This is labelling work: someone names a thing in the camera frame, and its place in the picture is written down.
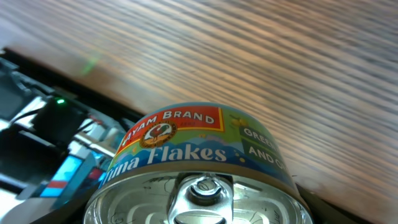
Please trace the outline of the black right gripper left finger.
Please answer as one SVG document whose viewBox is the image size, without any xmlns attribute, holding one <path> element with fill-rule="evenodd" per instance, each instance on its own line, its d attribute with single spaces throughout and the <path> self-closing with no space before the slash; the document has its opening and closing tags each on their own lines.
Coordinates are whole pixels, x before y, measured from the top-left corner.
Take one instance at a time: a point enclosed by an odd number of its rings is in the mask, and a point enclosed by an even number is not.
<svg viewBox="0 0 398 224">
<path fill-rule="evenodd" d="M 96 189 L 89 189 L 73 200 L 37 219 L 31 224 L 83 223 L 85 207 Z"/>
</svg>

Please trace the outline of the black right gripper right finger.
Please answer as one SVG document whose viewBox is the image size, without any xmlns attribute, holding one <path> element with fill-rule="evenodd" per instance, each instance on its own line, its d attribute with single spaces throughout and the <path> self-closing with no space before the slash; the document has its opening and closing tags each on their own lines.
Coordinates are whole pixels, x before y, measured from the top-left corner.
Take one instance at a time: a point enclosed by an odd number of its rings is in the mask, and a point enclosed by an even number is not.
<svg viewBox="0 0 398 224">
<path fill-rule="evenodd" d="M 300 196 L 307 203 L 311 213 L 315 219 L 315 223 L 322 224 L 358 224 L 354 220 L 345 216 L 338 210 L 334 209 L 315 194 L 297 184 Z"/>
</svg>

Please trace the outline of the green tin can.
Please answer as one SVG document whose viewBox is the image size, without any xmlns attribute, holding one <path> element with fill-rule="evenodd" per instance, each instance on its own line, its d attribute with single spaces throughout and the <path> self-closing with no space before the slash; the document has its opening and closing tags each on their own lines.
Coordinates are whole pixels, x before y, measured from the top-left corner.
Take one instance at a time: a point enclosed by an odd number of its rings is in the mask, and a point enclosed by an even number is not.
<svg viewBox="0 0 398 224">
<path fill-rule="evenodd" d="M 181 103 L 124 136 L 84 223 L 311 224 L 270 132 L 243 111 Z"/>
</svg>

